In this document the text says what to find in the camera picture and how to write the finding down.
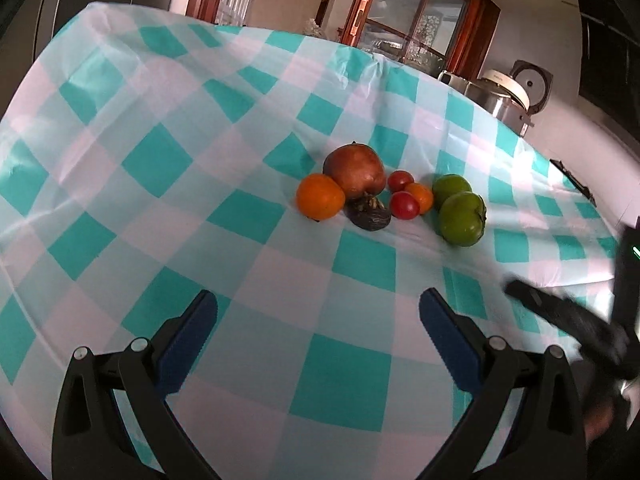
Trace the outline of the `small orange behind tomato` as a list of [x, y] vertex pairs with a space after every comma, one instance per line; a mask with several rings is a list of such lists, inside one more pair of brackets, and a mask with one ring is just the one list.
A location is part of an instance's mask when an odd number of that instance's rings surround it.
[[428, 186], [418, 182], [412, 182], [406, 185], [405, 191], [418, 202], [420, 214], [426, 214], [432, 209], [434, 205], [434, 194]]

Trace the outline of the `white rice cooker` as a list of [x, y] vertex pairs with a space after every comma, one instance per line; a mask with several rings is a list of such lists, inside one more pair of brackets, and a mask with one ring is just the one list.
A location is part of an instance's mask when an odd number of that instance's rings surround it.
[[508, 74], [485, 70], [466, 84], [463, 94], [518, 136], [525, 136], [534, 126], [533, 116], [546, 107], [552, 82], [548, 70], [516, 60]]

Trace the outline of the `red cherry tomato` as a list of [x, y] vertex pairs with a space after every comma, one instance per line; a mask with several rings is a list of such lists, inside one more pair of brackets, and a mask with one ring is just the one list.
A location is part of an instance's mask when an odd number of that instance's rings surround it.
[[407, 185], [414, 182], [414, 177], [405, 170], [395, 170], [387, 177], [387, 186], [392, 194], [403, 191]]
[[420, 214], [420, 203], [407, 191], [399, 191], [390, 196], [390, 212], [400, 220], [412, 220]]

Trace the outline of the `dark wrinkled small fruit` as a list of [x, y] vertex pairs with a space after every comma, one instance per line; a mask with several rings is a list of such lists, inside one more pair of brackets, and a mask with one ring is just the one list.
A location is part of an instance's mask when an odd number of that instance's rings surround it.
[[374, 232], [390, 224], [392, 214], [386, 206], [372, 195], [363, 195], [345, 204], [346, 217], [358, 228]]

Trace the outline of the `black range hood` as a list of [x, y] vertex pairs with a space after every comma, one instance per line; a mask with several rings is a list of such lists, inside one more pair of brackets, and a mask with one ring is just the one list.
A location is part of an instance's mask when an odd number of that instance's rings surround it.
[[639, 134], [639, 40], [614, 0], [577, 0], [582, 22], [579, 95]]

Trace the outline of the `black gas stove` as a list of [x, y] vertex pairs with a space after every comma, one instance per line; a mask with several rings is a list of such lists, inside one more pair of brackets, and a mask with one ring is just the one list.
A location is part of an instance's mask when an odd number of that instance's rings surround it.
[[593, 206], [597, 206], [596, 199], [594, 195], [591, 193], [590, 188], [587, 185], [582, 184], [574, 174], [566, 168], [566, 166], [559, 159], [551, 159], [550, 162], [557, 170], [560, 170], [564, 177], [570, 181], [570, 183], [576, 188], [576, 190], [585, 197], [588, 202], [592, 203]]

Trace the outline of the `teal pink checkered tablecloth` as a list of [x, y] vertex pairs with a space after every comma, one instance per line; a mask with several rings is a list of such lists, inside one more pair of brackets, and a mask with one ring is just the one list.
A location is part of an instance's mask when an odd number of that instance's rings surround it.
[[[300, 180], [359, 142], [422, 182], [458, 174], [487, 226], [313, 222]], [[169, 403], [226, 479], [412, 479], [469, 396], [418, 315], [440, 291], [486, 334], [576, 342], [515, 274], [600, 314], [616, 241], [547, 159], [438, 80], [333, 42], [92, 4], [1, 123], [1, 411], [42, 470], [73, 351], [153, 335], [202, 289], [220, 315]]]

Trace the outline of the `green tomato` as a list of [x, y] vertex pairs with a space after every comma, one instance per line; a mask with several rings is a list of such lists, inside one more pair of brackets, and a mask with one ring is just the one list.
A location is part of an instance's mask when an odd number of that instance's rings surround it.
[[459, 247], [471, 247], [484, 235], [486, 206], [473, 192], [449, 196], [438, 213], [440, 234], [446, 242]]
[[432, 186], [434, 205], [439, 209], [449, 197], [462, 192], [471, 192], [472, 186], [464, 177], [458, 174], [444, 174]]

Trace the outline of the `orange tangerine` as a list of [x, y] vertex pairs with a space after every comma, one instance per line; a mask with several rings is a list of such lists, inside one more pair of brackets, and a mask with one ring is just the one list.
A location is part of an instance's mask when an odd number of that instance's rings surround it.
[[344, 207], [342, 188], [325, 174], [310, 174], [300, 181], [295, 203], [298, 211], [314, 221], [328, 220]]

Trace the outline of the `dark red pomegranate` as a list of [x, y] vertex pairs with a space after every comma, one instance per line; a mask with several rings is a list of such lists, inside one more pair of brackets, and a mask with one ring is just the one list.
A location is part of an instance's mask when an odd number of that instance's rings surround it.
[[343, 190], [346, 200], [377, 196], [386, 185], [382, 160], [367, 144], [352, 142], [337, 148], [326, 156], [322, 172]]

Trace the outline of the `wooden glass door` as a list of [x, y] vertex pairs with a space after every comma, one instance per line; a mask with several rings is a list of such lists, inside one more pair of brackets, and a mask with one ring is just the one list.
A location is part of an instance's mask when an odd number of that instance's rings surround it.
[[434, 77], [474, 79], [499, 16], [491, 0], [352, 0], [338, 40]]

